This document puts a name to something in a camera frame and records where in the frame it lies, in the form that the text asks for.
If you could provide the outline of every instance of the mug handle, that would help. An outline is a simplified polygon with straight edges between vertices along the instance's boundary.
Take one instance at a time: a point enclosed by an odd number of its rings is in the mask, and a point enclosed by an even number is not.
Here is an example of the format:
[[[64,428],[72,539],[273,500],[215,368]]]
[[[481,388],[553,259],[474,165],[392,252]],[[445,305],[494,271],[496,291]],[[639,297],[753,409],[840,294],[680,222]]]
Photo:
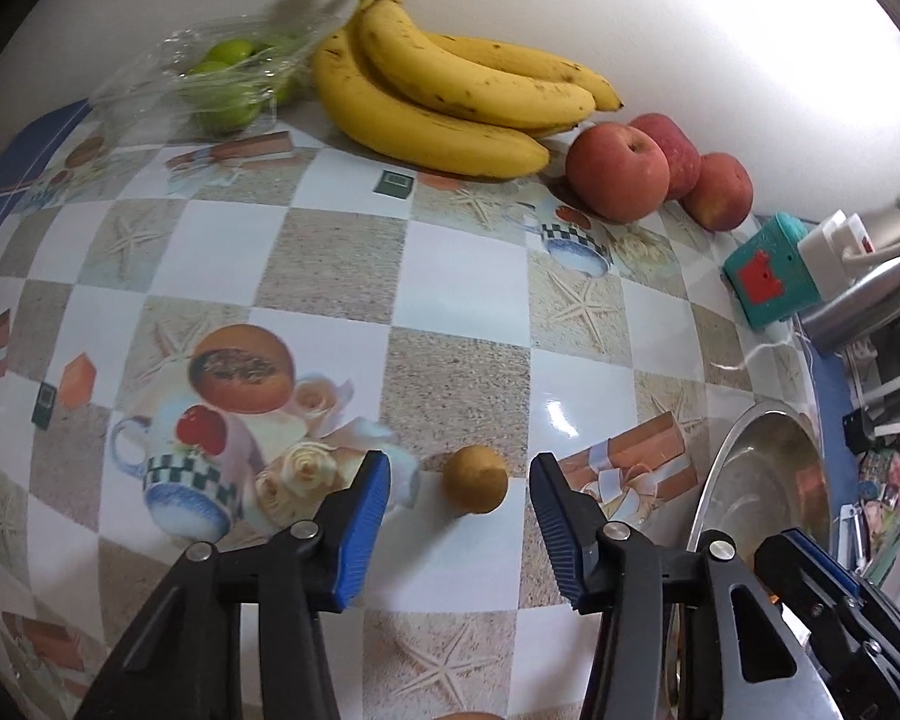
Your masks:
[[[513,222],[514,224],[516,224],[518,227],[523,228],[523,229],[526,230],[527,232],[535,232],[535,233],[538,233],[538,232],[540,231],[540,223],[539,223],[539,222],[534,223],[534,224],[528,224],[528,223],[526,223],[526,222],[523,220],[523,217],[524,217],[524,214],[525,214],[525,210],[524,210],[524,209],[526,209],[526,210],[528,210],[528,211],[533,211],[533,213],[536,213],[536,206],[535,206],[535,205],[532,205],[532,204],[530,204],[530,203],[528,203],[528,202],[523,202],[523,201],[520,201],[520,200],[519,200],[519,201],[517,201],[516,203],[514,203],[514,204],[512,204],[512,205],[508,205],[508,206],[506,206],[506,208],[504,208],[504,216],[506,217],[506,220],[507,220],[507,221],[512,221],[512,222]],[[514,214],[512,214],[511,211],[519,211],[519,212],[520,212],[520,218],[516,218],[516,216],[515,216]]]
[[[122,431],[130,429],[139,431],[146,437],[149,426],[151,426],[151,420],[147,419],[145,416],[128,416],[126,419],[121,419],[113,426],[113,429],[110,431],[110,438],[107,439],[106,442],[107,451],[111,458],[113,458],[113,464],[115,464],[115,466],[123,473],[132,476],[135,479],[144,478],[146,459],[141,460],[139,463],[128,463],[124,460],[117,451],[117,435],[120,435]]]

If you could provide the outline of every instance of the white cable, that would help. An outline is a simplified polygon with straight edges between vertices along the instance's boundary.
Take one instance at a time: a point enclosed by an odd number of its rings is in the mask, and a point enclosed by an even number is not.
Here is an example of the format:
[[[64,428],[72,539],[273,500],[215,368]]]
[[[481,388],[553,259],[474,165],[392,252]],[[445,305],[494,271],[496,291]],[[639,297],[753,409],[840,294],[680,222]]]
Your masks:
[[[842,261],[844,265],[852,268],[872,268],[876,265],[882,265],[890,260],[900,257],[900,242],[881,248],[880,250],[869,252],[869,254],[844,254]]]

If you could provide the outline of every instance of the printed mug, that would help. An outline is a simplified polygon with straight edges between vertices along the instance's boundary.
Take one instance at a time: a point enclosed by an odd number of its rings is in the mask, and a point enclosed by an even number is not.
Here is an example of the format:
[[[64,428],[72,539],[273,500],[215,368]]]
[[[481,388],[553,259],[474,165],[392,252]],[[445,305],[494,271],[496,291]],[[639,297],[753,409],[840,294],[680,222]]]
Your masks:
[[[143,447],[143,461],[122,456],[117,436],[123,432]],[[144,503],[156,525],[192,541],[219,541],[230,532],[242,486],[263,469],[247,426],[194,395],[163,404],[153,419],[121,419],[107,448],[118,469],[143,481]]]
[[[593,278],[605,275],[610,270],[610,248],[604,225],[560,201],[545,186],[539,189],[545,196],[535,203],[506,207],[506,217],[528,232],[538,233],[547,253],[564,268]],[[535,224],[525,223],[525,209],[536,216]]]

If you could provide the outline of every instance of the plastic bag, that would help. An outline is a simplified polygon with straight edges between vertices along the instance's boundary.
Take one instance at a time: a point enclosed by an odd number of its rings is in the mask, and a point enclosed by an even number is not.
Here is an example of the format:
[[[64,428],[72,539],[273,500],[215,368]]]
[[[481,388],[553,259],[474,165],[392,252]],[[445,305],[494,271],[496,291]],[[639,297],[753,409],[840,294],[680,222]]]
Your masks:
[[[274,126],[277,106],[309,85],[310,54],[337,24],[311,13],[283,25],[240,16],[183,29],[117,71],[90,95],[90,104],[114,145],[262,134]],[[254,54],[189,74],[208,50],[232,39],[250,42]]]

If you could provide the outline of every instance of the printed gift box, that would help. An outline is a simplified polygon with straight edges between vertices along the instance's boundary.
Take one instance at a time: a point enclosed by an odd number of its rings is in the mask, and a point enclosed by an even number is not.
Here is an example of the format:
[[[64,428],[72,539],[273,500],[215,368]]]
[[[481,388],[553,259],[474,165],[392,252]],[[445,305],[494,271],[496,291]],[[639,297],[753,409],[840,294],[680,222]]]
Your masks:
[[[672,412],[564,458],[559,465],[570,487],[593,496],[608,519],[634,527],[697,485]]]

